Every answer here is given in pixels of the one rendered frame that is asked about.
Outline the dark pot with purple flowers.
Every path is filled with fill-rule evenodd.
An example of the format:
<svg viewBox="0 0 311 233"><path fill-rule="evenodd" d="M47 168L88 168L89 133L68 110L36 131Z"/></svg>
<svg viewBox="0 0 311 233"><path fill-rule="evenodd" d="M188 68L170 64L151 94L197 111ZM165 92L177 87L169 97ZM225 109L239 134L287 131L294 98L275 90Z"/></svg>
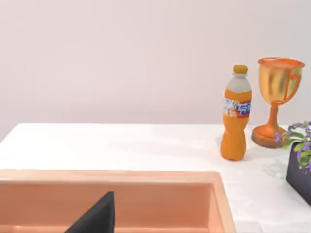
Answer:
<svg viewBox="0 0 311 233"><path fill-rule="evenodd" d="M311 206L311 121L292 124L274 136L284 149L290 148L287 183Z"/></svg>

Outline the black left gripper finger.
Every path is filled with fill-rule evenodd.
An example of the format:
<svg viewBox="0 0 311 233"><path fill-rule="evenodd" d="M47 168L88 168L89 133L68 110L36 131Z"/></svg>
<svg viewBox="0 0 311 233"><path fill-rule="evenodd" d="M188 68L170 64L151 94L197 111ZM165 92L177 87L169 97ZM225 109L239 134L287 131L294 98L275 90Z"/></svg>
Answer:
<svg viewBox="0 0 311 233"><path fill-rule="evenodd" d="M102 196L64 233L115 233L114 192Z"/></svg>

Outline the orange soda bottle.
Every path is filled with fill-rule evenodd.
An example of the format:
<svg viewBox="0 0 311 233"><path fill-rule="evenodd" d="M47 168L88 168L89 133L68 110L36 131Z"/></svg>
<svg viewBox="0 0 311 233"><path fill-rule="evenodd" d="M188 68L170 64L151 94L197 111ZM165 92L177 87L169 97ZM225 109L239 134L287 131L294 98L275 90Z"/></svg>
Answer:
<svg viewBox="0 0 311 233"><path fill-rule="evenodd" d="M224 94L223 133L220 145L221 156L227 160L242 160L246 151L244 129L249 121L252 90L246 78L245 65L233 66L233 77Z"/></svg>

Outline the golden trophy cup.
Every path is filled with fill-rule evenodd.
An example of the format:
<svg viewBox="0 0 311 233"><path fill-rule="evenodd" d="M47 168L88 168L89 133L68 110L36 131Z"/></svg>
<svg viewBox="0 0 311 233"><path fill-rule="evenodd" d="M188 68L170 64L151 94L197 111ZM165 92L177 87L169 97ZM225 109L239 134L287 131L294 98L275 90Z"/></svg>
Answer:
<svg viewBox="0 0 311 233"><path fill-rule="evenodd" d="M259 90L270 105L270 115L266 124L253 129L251 138L262 147L280 148L282 143L276 141L276 133L283 134L285 130L277 123L278 108L295 96L305 64L289 58L268 57L259 59L258 65Z"/></svg>

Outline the shallow salmon-coloured box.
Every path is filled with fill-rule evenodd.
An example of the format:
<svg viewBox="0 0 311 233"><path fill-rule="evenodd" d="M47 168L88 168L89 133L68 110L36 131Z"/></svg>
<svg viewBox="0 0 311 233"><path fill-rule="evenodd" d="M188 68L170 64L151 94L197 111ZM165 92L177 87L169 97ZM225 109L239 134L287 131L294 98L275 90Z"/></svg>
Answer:
<svg viewBox="0 0 311 233"><path fill-rule="evenodd" d="M107 192L114 233L237 233L214 171L0 169L0 233L65 233Z"/></svg>

